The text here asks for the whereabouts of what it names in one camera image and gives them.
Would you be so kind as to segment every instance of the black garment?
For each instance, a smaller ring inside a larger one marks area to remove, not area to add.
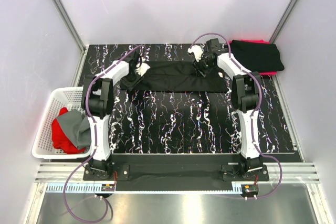
[[[147,61],[151,68],[134,90],[171,92],[227,92],[224,72],[219,67],[205,77],[198,77],[190,61]]]
[[[260,44],[233,40],[231,51],[235,58],[251,72],[273,72],[285,69],[275,44]]]

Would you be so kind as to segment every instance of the stainless steel surface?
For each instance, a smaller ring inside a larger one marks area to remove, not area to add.
[[[85,45],[83,41],[81,40],[79,34],[77,33],[67,11],[64,8],[64,5],[62,4],[61,0],[52,0],[52,1],[55,4],[55,7],[57,8],[57,11],[62,17],[66,27],[69,29],[69,32],[72,35],[73,39],[75,40],[79,50],[83,53],[85,50]]]
[[[260,193],[272,190],[261,185]],[[70,206],[88,195],[68,194]],[[272,197],[261,200],[228,199],[217,195],[112,195],[113,207],[101,223],[318,223],[305,185],[282,185]],[[81,218],[94,220],[104,213],[103,202],[88,200],[74,209]],[[65,211],[62,194],[46,193],[38,224],[80,223]]]
[[[288,20],[288,17],[290,16],[290,14],[293,11],[294,7],[296,6],[297,2],[298,2],[298,0],[290,0],[289,1],[289,4],[287,5],[284,14],[280,18],[280,21],[279,21],[277,27],[275,28],[271,38],[269,39],[269,41],[271,43],[274,43],[276,41],[276,39],[278,38],[279,34],[281,33],[284,25],[286,24],[286,22]]]

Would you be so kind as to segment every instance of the black marble table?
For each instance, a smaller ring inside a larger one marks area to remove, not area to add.
[[[79,85],[135,45],[90,45]],[[190,44],[146,45],[146,60],[193,61]],[[231,80],[224,77],[228,88]],[[270,76],[262,79],[259,141],[263,152],[294,152],[287,124]],[[154,92],[119,90],[109,121],[113,153],[236,153],[241,146],[238,114],[230,92]]]

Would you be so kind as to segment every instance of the red garment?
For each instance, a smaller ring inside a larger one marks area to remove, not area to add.
[[[59,116],[63,115],[68,112],[67,108],[62,108],[59,111]],[[53,123],[51,124],[51,139],[53,140],[53,146],[55,149],[62,149],[66,154],[78,154],[85,151],[85,148],[78,150],[71,141],[65,136],[64,132],[62,131],[61,126],[59,126],[59,123],[57,119],[55,118],[53,120]]]
[[[248,40],[248,39],[241,39],[240,41],[245,41],[245,42],[253,42],[253,43],[261,43],[261,44],[270,44],[268,41],[264,40]],[[277,73],[276,72],[265,72],[265,73],[259,73],[261,76],[275,76]]]

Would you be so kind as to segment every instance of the white plastic basket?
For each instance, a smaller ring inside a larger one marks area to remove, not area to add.
[[[91,154],[91,148],[86,148],[85,152],[79,154],[66,154],[61,149],[55,149],[51,139],[51,123],[58,116],[61,108],[66,107],[70,110],[78,110],[83,113],[81,108],[83,87],[71,87],[54,90],[49,98],[47,107],[44,111],[38,132],[34,141],[34,157],[45,159],[75,159],[87,157]]]

